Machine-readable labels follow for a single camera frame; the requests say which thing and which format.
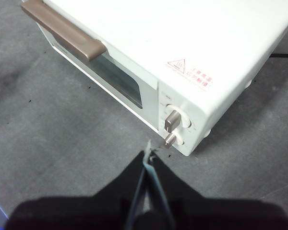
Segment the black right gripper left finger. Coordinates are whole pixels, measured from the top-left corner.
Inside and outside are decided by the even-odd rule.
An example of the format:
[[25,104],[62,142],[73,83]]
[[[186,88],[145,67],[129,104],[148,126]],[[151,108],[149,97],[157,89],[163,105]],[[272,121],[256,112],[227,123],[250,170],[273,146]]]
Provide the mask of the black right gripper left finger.
[[6,230],[121,230],[143,168],[141,151],[112,182],[93,196],[51,196],[19,204]]

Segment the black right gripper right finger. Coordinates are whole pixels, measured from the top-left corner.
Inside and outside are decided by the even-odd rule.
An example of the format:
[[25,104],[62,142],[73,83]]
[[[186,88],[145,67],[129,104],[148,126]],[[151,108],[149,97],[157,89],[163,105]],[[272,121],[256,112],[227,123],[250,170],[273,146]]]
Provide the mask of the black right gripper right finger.
[[278,205],[254,199],[205,197],[152,153],[153,165],[178,230],[288,230]]

